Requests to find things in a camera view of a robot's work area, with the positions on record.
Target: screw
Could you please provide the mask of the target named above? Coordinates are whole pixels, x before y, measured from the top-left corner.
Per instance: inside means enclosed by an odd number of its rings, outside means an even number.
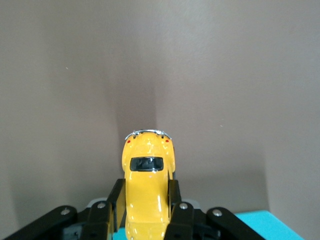
[[[221,217],[222,216],[222,212],[219,209],[214,209],[212,211],[213,215],[215,215],[216,217]]]
[[[63,211],[60,212],[61,215],[67,215],[70,213],[70,210],[68,208],[65,208]]]
[[[101,202],[101,203],[98,204],[97,208],[98,209],[103,209],[105,206],[106,205],[103,202]]]
[[[183,203],[180,203],[179,207],[184,210],[188,208],[188,205],[185,202],[183,202]]]

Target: toy car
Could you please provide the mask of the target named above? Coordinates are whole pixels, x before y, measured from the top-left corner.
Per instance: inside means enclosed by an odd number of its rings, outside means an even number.
[[[176,169],[172,139],[160,130],[140,130],[125,140],[126,237],[162,240],[171,216],[168,182]]]

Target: blue surface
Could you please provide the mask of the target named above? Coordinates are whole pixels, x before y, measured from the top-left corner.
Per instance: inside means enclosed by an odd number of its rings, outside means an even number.
[[[236,216],[266,240],[303,240],[288,226],[268,211],[238,213]],[[113,234],[114,240],[126,240],[126,232],[121,228]]]

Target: car windshield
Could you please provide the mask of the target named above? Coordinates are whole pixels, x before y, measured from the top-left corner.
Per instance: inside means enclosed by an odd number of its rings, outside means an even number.
[[[131,159],[130,170],[139,172],[161,171],[164,169],[162,157],[134,157]]]

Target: wall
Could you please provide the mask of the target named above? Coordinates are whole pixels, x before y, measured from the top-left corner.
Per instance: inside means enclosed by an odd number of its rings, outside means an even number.
[[[124,137],[157,128],[173,137],[183,197],[204,211],[269,209],[317,239],[319,11],[298,0],[1,1],[0,238],[107,196]]]

